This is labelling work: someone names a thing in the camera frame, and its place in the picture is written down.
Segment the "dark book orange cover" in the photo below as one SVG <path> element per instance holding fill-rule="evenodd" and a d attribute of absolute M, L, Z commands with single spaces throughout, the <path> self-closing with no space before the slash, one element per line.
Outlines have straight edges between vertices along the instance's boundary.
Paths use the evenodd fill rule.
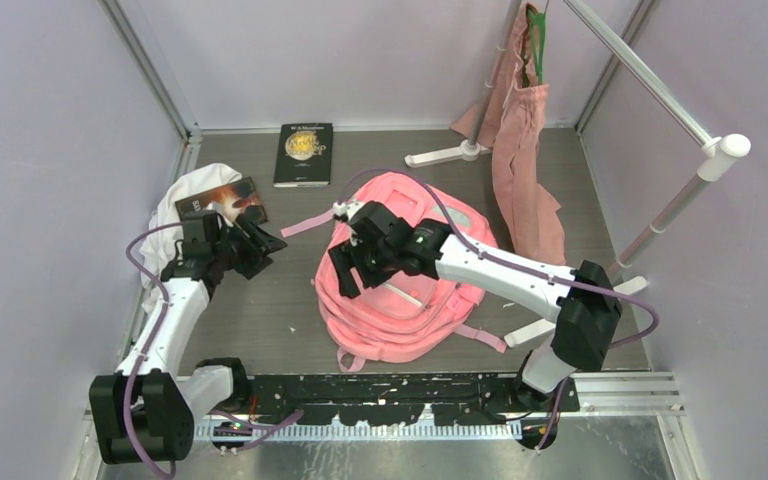
<path fill-rule="evenodd" d="M 185 213 L 207 209 L 211 204 L 218 204 L 216 210 L 229 221 L 236 220 L 240 215 L 257 225 L 268 221 L 266 209 L 251 177 L 243 177 L 174 202 L 180 217 Z"/>

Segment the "pink student backpack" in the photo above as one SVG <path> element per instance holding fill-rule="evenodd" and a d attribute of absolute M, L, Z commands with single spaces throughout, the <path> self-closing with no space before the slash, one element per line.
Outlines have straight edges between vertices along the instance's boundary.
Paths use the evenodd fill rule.
<path fill-rule="evenodd" d="M 441 219 L 439 207 L 444 205 L 462 233 L 490 246 L 497 244 L 485 216 L 436 188 L 423 189 L 404 175 L 378 175 L 353 197 L 379 201 L 411 225 L 423 218 Z M 327 331 L 338 346 L 337 361 L 343 372 L 357 372 L 368 361 L 413 361 L 451 334 L 477 340 L 499 353 L 507 349 L 500 337 L 467 325 L 485 295 L 475 286 L 398 273 L 382 286 L 349 299 L 340 295 L 327 255 L 322 256 L 312 284 Z"/>

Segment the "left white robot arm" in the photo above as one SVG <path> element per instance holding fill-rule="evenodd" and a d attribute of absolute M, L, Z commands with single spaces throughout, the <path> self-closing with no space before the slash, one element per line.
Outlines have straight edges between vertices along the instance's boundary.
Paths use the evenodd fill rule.
<path fill-rule="evenodd" d="M 240 412 L 252 397 L 238 358 L 203 360 L 188 378 L 178 378 L 196 323 L 227 272 L 252 279 L 287 246 L 243 215 L 228 221 L 203 210 L 177 226 L 182 236 L 159 274 L 138 267 L 160 291 L 145 328 L 115 372 L 96 376 L 88 391 L 103 462 L 143 463 L 161 478 L 175 473 L 161 463 L 189 455 L 199 420 L 218 406 Z"/>

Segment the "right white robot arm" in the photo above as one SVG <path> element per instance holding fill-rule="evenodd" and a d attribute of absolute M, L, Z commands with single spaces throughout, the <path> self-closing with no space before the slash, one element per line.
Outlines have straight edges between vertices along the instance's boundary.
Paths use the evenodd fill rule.
<path fill-rule="evenodd" d="M 377 201 L 337 202 L 332 216 L 349 229 L 328 251 L 344 297 L 403 273 L 477 287 L 552 323 L 551 338 L 524 360 L 514 386 L 525 409 L 542 409 L 572 373 L 602 370 L 622 307 L 600 265 L 540 264 L 463 234 L 448 215 L 412 226 Z"/>

